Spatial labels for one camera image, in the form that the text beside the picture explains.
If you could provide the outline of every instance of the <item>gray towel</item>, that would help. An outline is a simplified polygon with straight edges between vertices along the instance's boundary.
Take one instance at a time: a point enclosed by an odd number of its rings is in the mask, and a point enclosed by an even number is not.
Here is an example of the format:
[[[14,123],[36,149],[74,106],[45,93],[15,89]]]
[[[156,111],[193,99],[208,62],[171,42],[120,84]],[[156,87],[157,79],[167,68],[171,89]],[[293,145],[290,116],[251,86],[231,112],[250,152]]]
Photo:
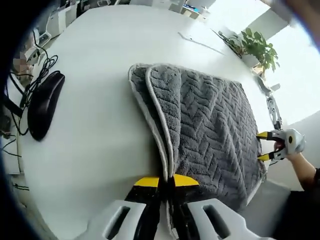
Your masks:
[[[169,64],[136,64],[128,77],[164,178],[192,177],[233,210],[244,207],[266,170],[242,85]]]

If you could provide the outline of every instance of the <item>black sleeve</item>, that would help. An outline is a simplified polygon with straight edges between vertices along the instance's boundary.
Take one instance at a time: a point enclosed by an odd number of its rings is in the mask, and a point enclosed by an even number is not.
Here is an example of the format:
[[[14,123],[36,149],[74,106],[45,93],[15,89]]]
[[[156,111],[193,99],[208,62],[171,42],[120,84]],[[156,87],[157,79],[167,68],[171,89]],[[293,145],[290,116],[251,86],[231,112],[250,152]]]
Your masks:
[[[315,187],[320,188],[320,168],[318,168],[315,172],[314,182],[315,182]]]

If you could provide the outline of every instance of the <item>person's hand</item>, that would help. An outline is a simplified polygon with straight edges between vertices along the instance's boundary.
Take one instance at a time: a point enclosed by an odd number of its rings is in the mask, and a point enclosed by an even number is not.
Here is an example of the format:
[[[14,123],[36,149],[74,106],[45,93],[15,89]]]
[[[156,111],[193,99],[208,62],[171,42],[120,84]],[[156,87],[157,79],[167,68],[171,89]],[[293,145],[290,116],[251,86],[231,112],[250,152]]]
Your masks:
[[[275,142],[274,143],[274,150],[277,151],[280,148],[282,148],[284,146],[284,144],[282,142]],[[292,162],[292,161],[296,161],[298,159],[300,159],[300,157],[302,156],[301,152],[300,153],[294,153],[294,154],[289,154],[286,156],[286,158]]]

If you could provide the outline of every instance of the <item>white table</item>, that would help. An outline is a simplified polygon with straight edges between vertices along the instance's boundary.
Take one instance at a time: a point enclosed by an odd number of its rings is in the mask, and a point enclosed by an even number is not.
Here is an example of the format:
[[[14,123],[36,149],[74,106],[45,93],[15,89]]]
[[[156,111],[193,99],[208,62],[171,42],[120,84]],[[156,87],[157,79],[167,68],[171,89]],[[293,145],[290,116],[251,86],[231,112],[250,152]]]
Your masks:
[[[48,53],[59,56],[50,71],[60,70],[65,83],[46,137],[37,142],[28,134],[20,147],[30,193],[59,239],[83,232],[135,181],[157,173],[158,150],[128,83],[131,65],[170,63],[239,81],[259,131],[272,129],[266,98],[250,70],[211,30],[181,14],[137,5],[91,9]],[[21,122],[26,124],[25,116]],[[171,239],[165,220],[156,239]]]

